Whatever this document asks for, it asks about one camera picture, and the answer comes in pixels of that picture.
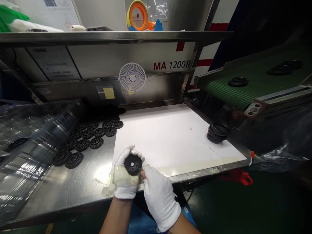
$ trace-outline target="stack of black parts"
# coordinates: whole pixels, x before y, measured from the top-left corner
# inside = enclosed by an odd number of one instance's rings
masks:
[[[93,150],[98,149],[104,143],[102,137],[116,135],[117,129],[123,126],[119,114],[125,112],[124,108],[117,106],[105,106],[101,111],[89,111],[86,118],[71,133],[63,149],[53,158],[52,164],[55,166],[65,164],[69,169],[77,167],[84,158],[82,151],[89,147]]]
[[[226,140],[229,134],[229,128],[224,124],[213,123],[208,128],[207,138],[213,143],[219,144]]]

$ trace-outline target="white glove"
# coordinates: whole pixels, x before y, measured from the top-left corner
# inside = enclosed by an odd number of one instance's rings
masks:
[[[146,165],[141,174],[144,179],[147,207],[159,230],[165,232],[175,224],[181,214],[181,207],[175,201],[171,181],[150,165]]]
[[[129,154],[137,155],[142,162],[144,156],[141,152],[134,150],[135,144],[129,145],[117,159],[114,165],[113,184],[115,185],[114,196],[119,199],[134,199],[139,183],[139,175],[131,176],[124,167],[124,161]]]

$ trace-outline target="fan grille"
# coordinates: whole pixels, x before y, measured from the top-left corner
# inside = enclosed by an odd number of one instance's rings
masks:
[[[119,72],[120,84],[129,91],[140,90],[145,84],[145,79],[145,71],[137,63],[127,63]]]

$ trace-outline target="red clamp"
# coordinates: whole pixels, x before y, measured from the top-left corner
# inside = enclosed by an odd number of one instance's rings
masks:
[[[229,176],[222,175],[220,176],[220,179],[224,181],[240,182],[245,186],[253,184],[253,179],[249,176],[249,173],[246,171],[243,171],[241,169],[233,169],[229,171],[229,173],[230,173]]]

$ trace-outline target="yellow sticky note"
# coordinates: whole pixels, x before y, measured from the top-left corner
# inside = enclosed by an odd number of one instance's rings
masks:
[[[115,95],[114,95],[114,90],[113,88],[104,88],[104,94],[106,99],[114,99]]]
[[[132,91],[129,91],[129,90],[127,90],[127,91],[128,91],[129,96],[134,94],[134,92],[132,92]]]

